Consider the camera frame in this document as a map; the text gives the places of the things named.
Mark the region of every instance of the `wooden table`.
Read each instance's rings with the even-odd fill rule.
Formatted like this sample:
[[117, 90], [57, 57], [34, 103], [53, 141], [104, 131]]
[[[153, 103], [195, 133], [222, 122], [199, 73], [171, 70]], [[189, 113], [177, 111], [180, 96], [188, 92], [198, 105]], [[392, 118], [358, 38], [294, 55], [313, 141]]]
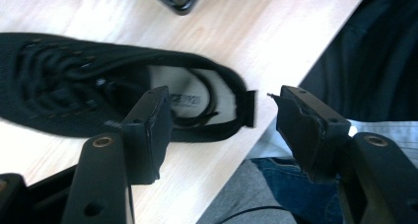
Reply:
[[[0, 32], [193, 52], [258, 90], [256, 128], [222, 142], [172, 143], [161, 179], [133, 188], [138, 223], [195, 223], [276, 115], [266, 94], [297, 86], [360, 1], [199, 0], [181, 17], [157, 0], [0, 0]], [[86, 140], [4, 120], [0, 133], [0, 174], [22, 174], [28, 184], [76, 164]]]

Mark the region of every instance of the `blue jeans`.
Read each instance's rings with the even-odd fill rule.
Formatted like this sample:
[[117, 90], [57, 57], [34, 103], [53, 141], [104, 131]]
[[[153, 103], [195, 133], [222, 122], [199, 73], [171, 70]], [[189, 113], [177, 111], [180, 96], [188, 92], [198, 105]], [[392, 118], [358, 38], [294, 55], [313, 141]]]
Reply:
[[313, 184], [292, 159], [251, 159], [284, 208], [311, 223], [343, 223], [338, 183]]

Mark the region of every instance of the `metal screw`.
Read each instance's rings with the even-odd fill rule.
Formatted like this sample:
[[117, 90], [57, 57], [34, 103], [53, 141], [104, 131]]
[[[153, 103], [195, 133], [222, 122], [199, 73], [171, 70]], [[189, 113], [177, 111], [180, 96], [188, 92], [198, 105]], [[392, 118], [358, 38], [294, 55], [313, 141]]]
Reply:
[[113, 143], [113, 139], [111, 137], [100, 137], [93, 142], [93, 146], [106, 147], [112, 143]]
[[373, 135], [365, 136], [364, 139], [368, 143], [373, 144], [375, 146], [379, 146], [379, 147], [385, 147], [388, 144], [386, 140], [384, 140], [382, 138], [379, 138], [379, 137], [376, 137], [376, 136], [373, 136]]

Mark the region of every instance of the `black shoe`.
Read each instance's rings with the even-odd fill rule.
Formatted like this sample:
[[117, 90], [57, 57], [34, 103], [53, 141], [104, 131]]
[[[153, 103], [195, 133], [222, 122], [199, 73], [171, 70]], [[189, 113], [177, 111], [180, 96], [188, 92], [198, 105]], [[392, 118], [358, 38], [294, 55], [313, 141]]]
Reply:
[[198, 55], [41, 34], [0, 34], [0, 116], [44, 132], [117, 132], [148, 90], [169, 86], [172, 141], [226, 139], [253, 126], [254, 92]]

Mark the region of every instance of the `black cable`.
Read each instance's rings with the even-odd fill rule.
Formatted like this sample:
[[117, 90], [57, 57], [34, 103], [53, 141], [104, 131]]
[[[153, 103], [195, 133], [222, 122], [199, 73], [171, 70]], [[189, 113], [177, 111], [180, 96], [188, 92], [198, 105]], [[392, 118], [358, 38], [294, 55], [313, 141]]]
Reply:
[[253, 211], [258, 211], [258, 210], [264, 210], [264, 209], [279, 209], [279, 210], [287, 211], [285, 208], [283, 208], [281, 206], [259, 206], [259, 207], [250, 208], [250, 209], [241, 211], [239, 213], [236, 213], [236, 214], [234, 214], [232, 216], [229, 216], [229, 217], [225, 218], [224, 220], [222, 220], [221, 222], [219, 222], [217, 224], [224, 224], [225, 222], [233, 219], [234, 217], [243, 215], [243, 214], [248, 213], [248, 212], [253, 212]]

